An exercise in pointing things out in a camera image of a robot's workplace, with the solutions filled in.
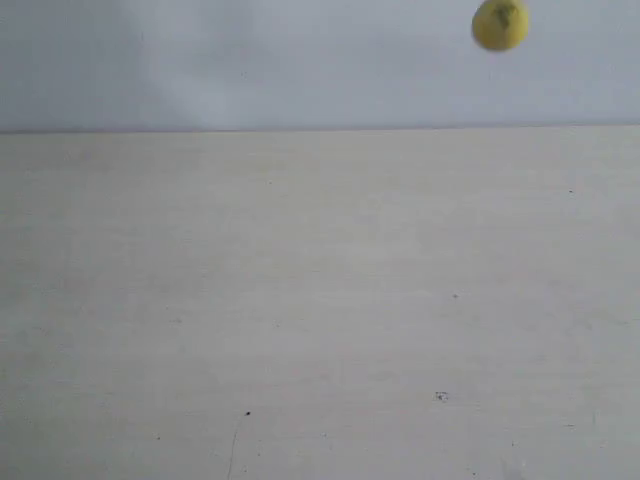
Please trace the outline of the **yellow tennis ball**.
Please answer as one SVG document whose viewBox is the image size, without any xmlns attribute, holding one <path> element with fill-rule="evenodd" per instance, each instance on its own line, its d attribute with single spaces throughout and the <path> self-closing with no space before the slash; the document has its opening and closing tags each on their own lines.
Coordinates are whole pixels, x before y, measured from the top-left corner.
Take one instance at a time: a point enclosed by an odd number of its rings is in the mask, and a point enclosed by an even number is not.
<svg viewBox="0 0 640 480">
<path fill-rule="evenodd" d="M 524 1 L 486 0 L 472 18 L 471 32 L 480 47 L 502 52 L 523 42 L 529 26 L 529 8 Z"/>
</svg>

